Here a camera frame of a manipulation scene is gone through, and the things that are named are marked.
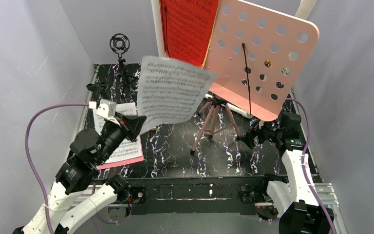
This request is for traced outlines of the white sheet music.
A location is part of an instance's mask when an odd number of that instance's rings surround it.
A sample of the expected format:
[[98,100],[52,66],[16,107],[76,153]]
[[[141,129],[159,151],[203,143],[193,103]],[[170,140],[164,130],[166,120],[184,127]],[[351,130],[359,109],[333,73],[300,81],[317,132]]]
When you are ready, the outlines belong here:
[[177,59],[144,56],[137,92],[137,113],[147,119],[140,133],[161,124],[189,120],[218,77],[214,72]]
[[[124,115],[137,115],[136,104],[134,102],[118,104],[116,111]],[[143,155],[143,152],[140,137],[137,138],[136,142],[125,139],[105,163],[118,162],[141,155]]]

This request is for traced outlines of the pink sheet music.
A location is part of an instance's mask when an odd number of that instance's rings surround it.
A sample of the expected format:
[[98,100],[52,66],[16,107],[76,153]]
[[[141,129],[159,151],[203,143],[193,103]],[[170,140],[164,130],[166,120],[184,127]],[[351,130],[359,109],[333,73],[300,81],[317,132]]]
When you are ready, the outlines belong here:
[[143,160],[144,160],[144,156],[141,155],[139,157],[130,158],[130,159],[126,159],[126,160],[122,160],[122,161],[118,161],[118,162],[105,163],[103,165],[97,166],[97,169],[98,170],[103,170],[103,169],[108,169],[108,168],[114,168],[114,167],[119,167],[119,166],[124,166],[124,165],[137,163],[137,162],[140,162],[140,161],[143,161]]

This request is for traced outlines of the pink music stand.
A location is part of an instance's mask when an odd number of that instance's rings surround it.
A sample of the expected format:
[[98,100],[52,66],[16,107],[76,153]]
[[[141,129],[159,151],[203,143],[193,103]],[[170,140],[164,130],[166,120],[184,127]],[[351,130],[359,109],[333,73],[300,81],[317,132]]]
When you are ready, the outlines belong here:
[[[223,0],[204,68],[210,92],[263,121],[275,120],[319,39],[307,20],[244,0]],[[272,61],[272,67],[264,65]]]

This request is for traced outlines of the black tripod shock mount stand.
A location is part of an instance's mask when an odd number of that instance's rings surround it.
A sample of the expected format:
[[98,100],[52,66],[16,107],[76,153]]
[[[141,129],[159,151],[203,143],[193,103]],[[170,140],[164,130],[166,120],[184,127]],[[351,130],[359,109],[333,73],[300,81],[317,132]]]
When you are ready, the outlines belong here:
[[111,37],[109,44],[110,49],[118,56],[118,65],[121,68],[120,77],[122,78],[121,101],[124,101],[125,88],[131,88],[133,83],[139,80],[139,78],[128,73],[126,60],[123,58],[123,55],[128,52],[130,48],[130,40],[125,34],[117,33]]

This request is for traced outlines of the red folder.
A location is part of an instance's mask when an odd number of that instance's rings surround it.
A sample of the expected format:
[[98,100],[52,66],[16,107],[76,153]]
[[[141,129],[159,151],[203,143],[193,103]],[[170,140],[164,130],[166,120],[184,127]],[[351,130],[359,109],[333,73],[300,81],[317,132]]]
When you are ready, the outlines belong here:
[[201,67],[218,0],[160,0],[165,56]]

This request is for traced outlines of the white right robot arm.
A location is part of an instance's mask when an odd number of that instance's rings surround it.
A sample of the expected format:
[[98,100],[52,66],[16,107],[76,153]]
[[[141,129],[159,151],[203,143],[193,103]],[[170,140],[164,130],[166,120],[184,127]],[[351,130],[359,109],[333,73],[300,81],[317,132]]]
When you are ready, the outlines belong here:
[[257,120],[238,137],[249,148],[269,141],[281,154],[287,179],[265,176],[265,193],[276,207],[279,233],[334,234],[334,212],[324,206],[313,184],[305,149],[307,142],[301,138],[301,116],[282,112],[279,117],[278,126]]

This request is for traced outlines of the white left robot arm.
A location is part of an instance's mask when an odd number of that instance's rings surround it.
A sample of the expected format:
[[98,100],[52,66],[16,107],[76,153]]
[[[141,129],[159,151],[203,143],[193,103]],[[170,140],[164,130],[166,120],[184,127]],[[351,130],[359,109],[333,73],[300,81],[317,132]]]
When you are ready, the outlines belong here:
[[101,131],[88,128],[80,131],[70,145],[67,160],[56,174],[44,203],[25,226],[15,234],[72,234],[103,207],[114,202],[130,202],[131,186],[120,175],[114,175],[94,194],[74,208],[71,205],[99,176],[99,165],[109,159],[125,140],[135,141],[146,116],[125,116],[116,113]]

